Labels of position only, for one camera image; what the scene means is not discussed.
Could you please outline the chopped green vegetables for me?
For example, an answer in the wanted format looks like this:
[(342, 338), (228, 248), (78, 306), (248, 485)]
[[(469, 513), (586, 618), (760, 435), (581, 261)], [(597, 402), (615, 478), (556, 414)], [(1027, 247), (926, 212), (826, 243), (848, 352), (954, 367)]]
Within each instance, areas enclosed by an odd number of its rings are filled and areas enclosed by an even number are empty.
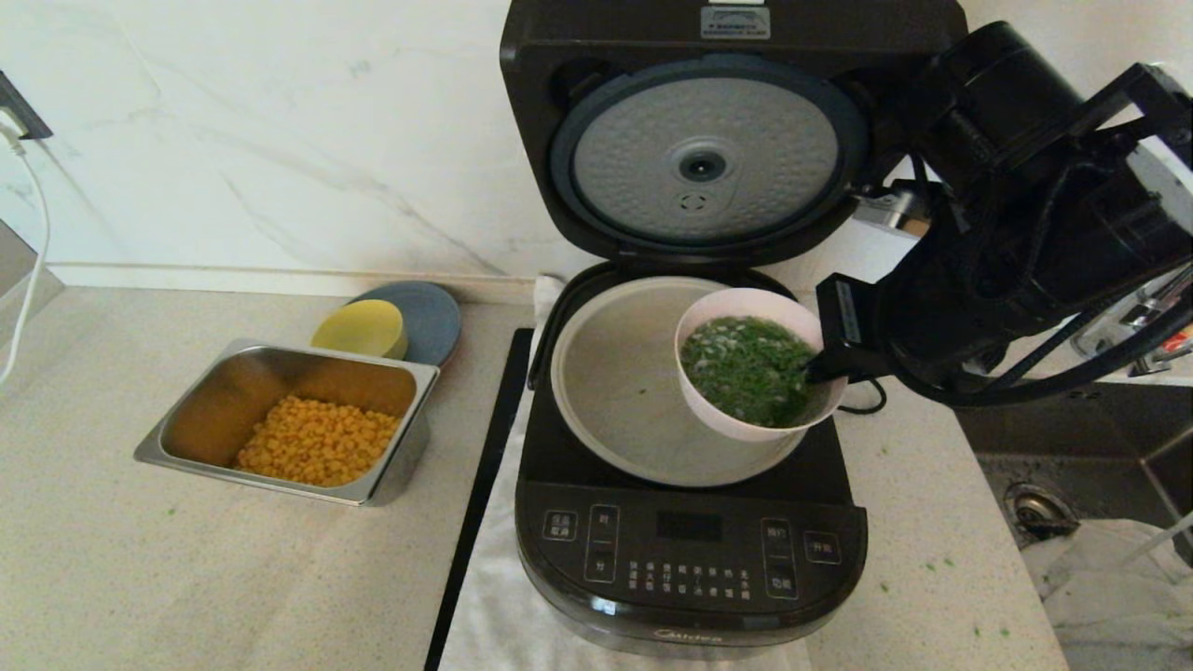
[(681, 344), (680, 364), (696, 390), (742, 423), (793, 426), (809, 404), (805, 368), (815, 352), (783, 324), (718, 318)]

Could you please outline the white round bowl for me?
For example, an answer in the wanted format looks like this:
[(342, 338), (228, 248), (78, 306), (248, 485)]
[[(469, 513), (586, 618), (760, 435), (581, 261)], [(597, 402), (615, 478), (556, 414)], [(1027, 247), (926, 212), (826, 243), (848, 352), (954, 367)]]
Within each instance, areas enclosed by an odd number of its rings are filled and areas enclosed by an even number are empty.
[(707, 294), (685, 310), (674, 336), (680, 389), (707, 427), (742, 442), (787, 438), (824, 421), (847, 378), (816, 378), (824, 349), (820, 318), (762, 289)]

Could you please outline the black rice cooker lid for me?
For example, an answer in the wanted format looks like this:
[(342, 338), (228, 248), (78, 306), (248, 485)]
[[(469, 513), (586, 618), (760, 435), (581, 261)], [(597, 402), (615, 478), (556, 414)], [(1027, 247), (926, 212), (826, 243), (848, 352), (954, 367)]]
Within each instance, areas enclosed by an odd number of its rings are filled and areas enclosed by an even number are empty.
[(513, 0), (499, 60), (567, 242), (759, 267), (898, 162), (880, 101), (966, 35), (958, 0)]

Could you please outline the grey inner pot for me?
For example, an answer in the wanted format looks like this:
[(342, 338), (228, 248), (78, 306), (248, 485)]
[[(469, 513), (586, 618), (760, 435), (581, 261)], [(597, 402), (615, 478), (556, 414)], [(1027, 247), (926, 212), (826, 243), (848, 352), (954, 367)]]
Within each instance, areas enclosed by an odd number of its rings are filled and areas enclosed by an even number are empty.
[(551, 357), (555, 404), (598, 458), (651, 484), (741, 484), (778, 466), (805, 439), (733, 439), (686, 404), (674, 334), (690, 306), (721, 283), (668, 276), (596, 294), (567, 319)]

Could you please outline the black rice cooker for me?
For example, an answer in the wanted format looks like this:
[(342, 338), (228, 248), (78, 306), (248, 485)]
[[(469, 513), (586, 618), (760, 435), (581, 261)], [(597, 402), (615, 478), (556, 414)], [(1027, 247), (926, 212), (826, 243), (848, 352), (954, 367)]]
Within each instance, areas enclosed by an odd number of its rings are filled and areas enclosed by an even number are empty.
[[(681, 276), (715, 281), (721, 289), (749, 287), (780, 293), (775, 281), (753, 270), (681, 275), (674, 267), (619, 267), (605, 261), (564, 287), (588, 288), (600, 277), (619, 283)], [(674, 513), (653, 506), (655, 542), (632, 549), (647, 564), (616, 581), (618, 510), (592, 505), (585, 550), (533, 549), (528, 559), (545, 565), (550, 578), (565, 577), (571, 595), (593, 583), (600, 597), (628, 598), (635, 609), (632, 633), (643, 636), (653, 618), (665, 623), (733, 624), (746, 641), (777, 641), (781, 633), (808, 638), (827, 624), (859, 585), (869, 561), (869, 515), (853, 501), (843, 450), (834, 420), (805, 431), (796, 454), (778, 470), (789, 492), (733, 507), (719, 515)]]

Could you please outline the white towel under cooker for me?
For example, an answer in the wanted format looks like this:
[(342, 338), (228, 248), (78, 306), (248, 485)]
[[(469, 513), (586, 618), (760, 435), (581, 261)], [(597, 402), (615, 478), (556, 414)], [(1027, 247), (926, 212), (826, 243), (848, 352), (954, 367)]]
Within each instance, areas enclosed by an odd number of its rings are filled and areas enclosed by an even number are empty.
[(801, 634), (749, 644), (733, 624), (670, 624), (653, 618), (643, 636), (632, 633), (628, 598), (600, 597), (593, 583), (571, 595), (565, 577), (550, 578), (533, 549), (585, 550), (592, 505), (618, 510), (616, 581), (638, 570), (632, 549), (655, 542), (653, 506), (674, 513), (719, 515), (766, 494), (783, 494), (778, 466), (741, 484), (679, 487), (651, 484), (598, 458), (571, 433), (555, 404), (550, 381), (555, 337), (567, 319), (596, 294), (622, 283), (600, 277), (588, 288), (540, 279), (537, 310), (554, 298), (551, 318), (534, 336), (534, 370), (501, 463), (486, 517), (460, 587), (440, 671), (810, 671)]

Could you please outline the yellow small bowl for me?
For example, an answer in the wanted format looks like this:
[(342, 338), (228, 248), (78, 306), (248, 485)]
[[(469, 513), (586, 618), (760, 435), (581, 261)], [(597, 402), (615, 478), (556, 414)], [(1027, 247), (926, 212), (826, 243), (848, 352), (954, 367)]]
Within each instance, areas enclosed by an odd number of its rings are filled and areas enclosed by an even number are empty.
[(404, 314), (384, 300), (361, 300), (333, 310), (315, 330), (311, 347), (403, 361), (409, 349)]

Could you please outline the stainless steel sink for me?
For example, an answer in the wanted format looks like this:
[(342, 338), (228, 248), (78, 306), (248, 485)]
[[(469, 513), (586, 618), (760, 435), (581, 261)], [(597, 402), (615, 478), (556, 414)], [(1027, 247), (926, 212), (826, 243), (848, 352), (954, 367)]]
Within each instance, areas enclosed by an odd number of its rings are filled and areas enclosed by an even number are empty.
[(1056, 493), (1081, 523), (1168, 529), (1193, 513), (1193, 384), (1094, 383), (957, 419), (1009, 529), (1010, 484)]

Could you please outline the metal sink drain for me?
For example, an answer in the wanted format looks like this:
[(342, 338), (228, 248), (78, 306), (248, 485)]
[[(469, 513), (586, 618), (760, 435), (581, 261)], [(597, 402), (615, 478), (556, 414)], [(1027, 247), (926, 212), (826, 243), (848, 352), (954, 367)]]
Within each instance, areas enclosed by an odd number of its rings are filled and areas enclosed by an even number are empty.
[(1033, 484), (1010, 484), (1003, 492), (1002, 505), (1020, 547), (1067, 538), (1081, 527), (1078, 515), (1067, 501)]

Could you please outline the chrome faucet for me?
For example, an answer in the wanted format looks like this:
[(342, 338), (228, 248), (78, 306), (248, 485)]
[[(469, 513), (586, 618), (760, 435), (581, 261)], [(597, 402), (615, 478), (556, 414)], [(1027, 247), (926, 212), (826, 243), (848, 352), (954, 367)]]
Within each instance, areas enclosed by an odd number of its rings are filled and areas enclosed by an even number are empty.
[[(1076, 336), (1070, 339), (1074, 352), (1084, 361), (1094, 361), (1108, 349), (1129, 340), (1130, 336), (1136, 336), (1143, 327), (1146, 327), (1146, 324), (1151, 324), (1166, 310), (1172, 309), (1172, 306), (1179, 301), (1180, 294), (1189, 287), (1193, 287), (1193, 265), (1185, 265), (1160, 276), (1160, 279), (1146, 283), (1136, 293), (1121, 298), (1109, 310), (1105, 310), (1100, 318), (1078, 330)], [(1175, 332), (1174, 336), (1177, 339), (1193, 339), (1193, 322)], [(1155, 361), (1156, 349), (1158, 347), (1131, 363), (1129, 377), (1146, 377), (1146, 375), (1172, 370), (1174, 361), (1167, 363)]]

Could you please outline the white crumpled cloth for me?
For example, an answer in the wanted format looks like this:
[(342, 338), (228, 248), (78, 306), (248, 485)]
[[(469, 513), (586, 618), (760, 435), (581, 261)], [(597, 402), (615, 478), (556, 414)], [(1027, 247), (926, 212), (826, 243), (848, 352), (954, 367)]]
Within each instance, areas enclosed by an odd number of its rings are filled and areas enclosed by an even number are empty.
[(1193, 671), (1193, 566), (1158, 527), (1086, 521), (1020, 556), (1070, 671)]

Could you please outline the blue-grey round plate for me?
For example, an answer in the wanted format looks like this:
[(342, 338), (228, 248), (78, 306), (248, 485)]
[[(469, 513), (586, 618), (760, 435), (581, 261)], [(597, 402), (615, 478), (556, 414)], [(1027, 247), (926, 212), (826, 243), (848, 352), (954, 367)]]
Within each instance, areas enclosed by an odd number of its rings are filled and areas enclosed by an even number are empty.
[(404, 355), (396, 349), (389, 361), (443, 368), (459, 346), (463, 332), (459, 303), (444, 287), (426, 281), (397, 281), (358, 294), (351, 303), (379, 300), (396, 306), (404, 318)]

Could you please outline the yellow corn kernels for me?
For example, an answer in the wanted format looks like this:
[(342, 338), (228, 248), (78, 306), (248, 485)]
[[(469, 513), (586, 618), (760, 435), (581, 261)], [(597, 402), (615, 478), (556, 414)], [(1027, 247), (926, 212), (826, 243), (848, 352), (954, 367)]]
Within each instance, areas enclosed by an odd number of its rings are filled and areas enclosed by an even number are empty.
[(382, 412), (289, 395), (253, 425), (233, 468), (324, 488), (353, 484), (379, 462), (398, 424)]

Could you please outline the stainless steel tray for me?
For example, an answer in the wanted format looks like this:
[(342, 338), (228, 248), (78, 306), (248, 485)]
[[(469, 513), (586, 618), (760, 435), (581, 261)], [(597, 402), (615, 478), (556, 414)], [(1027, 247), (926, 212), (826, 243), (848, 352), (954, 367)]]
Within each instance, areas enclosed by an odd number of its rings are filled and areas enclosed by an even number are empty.
[[(404, 491), (429, 444), (424, 408), (440, 368), (335, 349), (227, 344), (200, 377), (146, 433), (132, 458), (146, 464), (311, 500), (376, 507)], [(295, 484), (234, 469), (256, 423), (286, 396), (346, 404), (398, 418), (384, 451), (361, 476), (336, 487)]]

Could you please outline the grey appliance edge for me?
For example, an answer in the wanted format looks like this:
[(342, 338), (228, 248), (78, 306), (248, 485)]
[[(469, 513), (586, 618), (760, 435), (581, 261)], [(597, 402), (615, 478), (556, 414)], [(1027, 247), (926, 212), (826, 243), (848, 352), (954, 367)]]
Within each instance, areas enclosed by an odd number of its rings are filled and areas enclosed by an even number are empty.
[[(33, 272), (33, 248), (0, 220), (0, 353), (14, 336)], [(42, 270), (33, 288), (33, 302), (30, 303), (25, 326), (30, 326), (48, 303), (64, 293), (62, 281), (48, 270)]]

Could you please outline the black wall socket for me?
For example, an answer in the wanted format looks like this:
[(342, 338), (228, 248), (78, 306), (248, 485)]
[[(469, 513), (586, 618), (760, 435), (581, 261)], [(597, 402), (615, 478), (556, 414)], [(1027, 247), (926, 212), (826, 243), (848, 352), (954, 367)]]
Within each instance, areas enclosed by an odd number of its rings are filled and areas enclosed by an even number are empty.
[(0, 121), (20, 131), (21, 141), (44, 141), (55, 135), (4, 69), (0, 69)]

